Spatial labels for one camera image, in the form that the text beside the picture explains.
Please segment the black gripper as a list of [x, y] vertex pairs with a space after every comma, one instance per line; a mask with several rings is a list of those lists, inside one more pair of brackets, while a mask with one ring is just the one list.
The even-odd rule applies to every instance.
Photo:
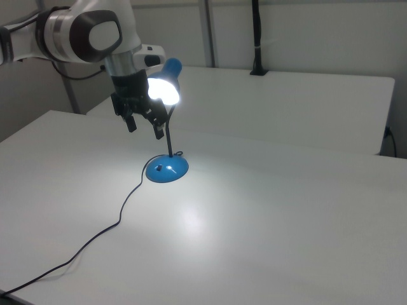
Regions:
[[150, 101], [145, 70], [128, 76], [112, 76], [115, 92], [111, 94], [115, 114], [121, 116], [130, 133], [136, 131], [133, 113], [140, 114], [153, 126], [157, 140], [164, 137], [163, 125], [168, 120], [162, 101]]

